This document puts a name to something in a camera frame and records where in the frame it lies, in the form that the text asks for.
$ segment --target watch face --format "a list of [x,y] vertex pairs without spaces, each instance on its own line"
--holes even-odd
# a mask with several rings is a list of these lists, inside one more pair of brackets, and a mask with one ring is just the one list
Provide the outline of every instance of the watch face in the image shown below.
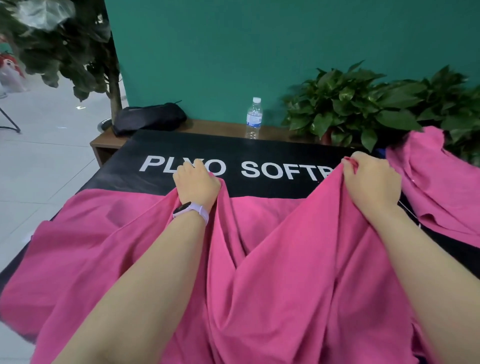
[[173,213],[178,214],[180,211],[183,211],[184,209],[186,209],[191,204],[192,204],[191,202],[187,202],[187,203],[183,204],[182,206],[176,208],[175,211],[173,211]]

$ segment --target black bag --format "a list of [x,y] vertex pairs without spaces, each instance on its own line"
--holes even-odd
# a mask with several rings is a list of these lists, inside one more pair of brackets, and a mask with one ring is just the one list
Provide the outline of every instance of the black bag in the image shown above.
[[144,108],[127,107],[118,112],[112,129],[116,136],[130,135],[138,129],[171,132],[185,120],[187,120],[185,112],[172,102]]

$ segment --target black metal leg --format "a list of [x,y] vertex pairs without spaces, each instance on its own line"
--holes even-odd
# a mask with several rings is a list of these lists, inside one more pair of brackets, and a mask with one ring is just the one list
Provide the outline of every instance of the black metal leg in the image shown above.
[[3,115],[5,115],[5,117],[8,119],[8,121],[11,122],[12,125],[14,126],[14,128],[11,128],[10,126],[0,126],[0,129],[15,130],[18,134],[20,134],[22,131],[20,130],[20,128],[18,127],[18,125],[15,124],[12,119],[10,119],[10,116],[8,116],[7,113],[3,111],[2,108],[0,108],[0,112],[1,112]]

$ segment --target white letter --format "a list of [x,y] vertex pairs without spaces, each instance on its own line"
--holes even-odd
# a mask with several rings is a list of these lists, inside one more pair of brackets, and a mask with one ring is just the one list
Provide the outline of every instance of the white letter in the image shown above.
[[307,171],[308,171],[308,174],[310,175],[312,181],[317,181],[317,177],[315,177],[315,175],[313,174],[313,171],[315,169],[315,166],[306,166],[304,164],[300,164],[299,165],[300,168],[306,168]]
[[[153,162],[152,159],[158,159],[158,162]],[[159,166],[161,164],[165,163],[165,158],[160,157],[160,156],[148,156],[147,159],[145,159],[145,162],[143,165],[140,167],[140,172],[145,172],[148,166]]]
[[165,166],[165,168],[163,168],[163,173],[175,173],[177,171],[177,170],[171,169],[174,159],[175,159],[175,157],[169,157],[168,158],[167,165]]
[[[268,166],[274,166],[277,169],[278,174],[276,176],[274,176],[274,175],[268,173],[267,172],[267,167]],[[264,163],[264,164],[262,164],[262,173],[267,177],[273,178],[274,180],[276,180],[277,178],[281,178],[283,176],[282,167],[280,167],[278,164],[275,164],[275,163]]]
[[283,164],[283,168],[285,168],[285,172],[288,176],[289,180],[293,180],[292,173],[300,173],[299,170],[291,170],[290,167],[298,167],[298,164]]
[[333,169],[330,167],[323,167],[323,166],[317,166],[317,167],[324,178],[327,178],[327,176],[333,171]]
[[245,176],[245,177],[258,177],[260,176],[260,171],[259,170],[256,170],[255,168],[252,168],[252,167],[249,167],[248,165],[252,165],[253,167],[258,167],[258,164],[256,164],[255,162],[243,162],[241,164],[241,167],[244,169],[244,170],[249,170],[251,172],[253,172],[253,174],[251,173],[247,173],[246,171],[242,171],[241,173]]
[[221,176],[227,170],[227,166],[225,165],[225,163],[223,161],[221,161],[219,159],[211,159],[211,160],[208,160],[205,163],[205,168],[207,168],[207,171],[210,172],[210,169],[208,167],[210,167],[210,164],[212,164],[212,163],[218,163],[220,165],[220,171],[213,173],[214,176]]
[[193,164],[193,162],[190,162],[190,159],[189,159],[189,158],[183,157],[183,160],[184,160],[185,162],[189,162],[190,164]]

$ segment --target green partition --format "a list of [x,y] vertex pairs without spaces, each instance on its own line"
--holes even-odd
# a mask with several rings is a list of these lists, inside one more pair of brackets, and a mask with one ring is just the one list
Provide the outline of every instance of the green partition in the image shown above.
[[130,105],[182,100],[195,119],[245,122],[315,68],[421,78],[446,64],[480,81],[478,0],[106,0]]

